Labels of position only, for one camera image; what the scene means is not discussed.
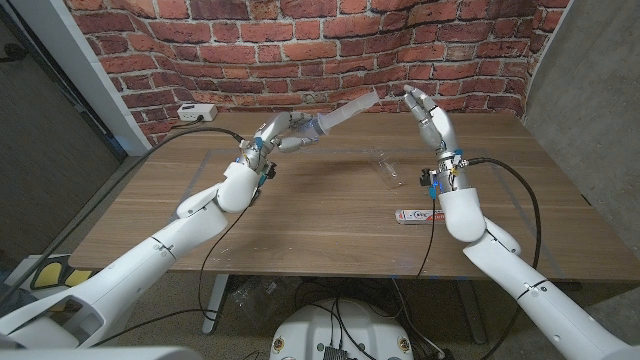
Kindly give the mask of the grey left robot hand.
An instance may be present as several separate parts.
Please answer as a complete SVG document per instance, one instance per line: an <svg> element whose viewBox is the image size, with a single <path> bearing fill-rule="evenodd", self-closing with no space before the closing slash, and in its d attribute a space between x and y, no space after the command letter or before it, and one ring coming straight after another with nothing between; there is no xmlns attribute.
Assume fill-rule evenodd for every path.
<svg viewBox="0 0 640 360"><path fill-rule="evenodd" d="M257 130L254 143L265 154L269 154L274 148L282 153L291 153L317 142L324 134L317 116L301 112L280 112Z"/></svg>

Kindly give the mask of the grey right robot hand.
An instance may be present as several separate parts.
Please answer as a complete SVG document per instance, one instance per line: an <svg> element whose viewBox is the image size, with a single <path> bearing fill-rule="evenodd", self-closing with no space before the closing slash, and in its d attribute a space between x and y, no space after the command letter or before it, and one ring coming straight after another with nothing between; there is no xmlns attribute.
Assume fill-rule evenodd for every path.
<svg viewBox="0 0 640 360"><path fill-rule="evenodd" d="M418 122L425 144L438 155L459 149L453 124L448 114L422 90L410 85L403 87L405 104Z"/></svg>

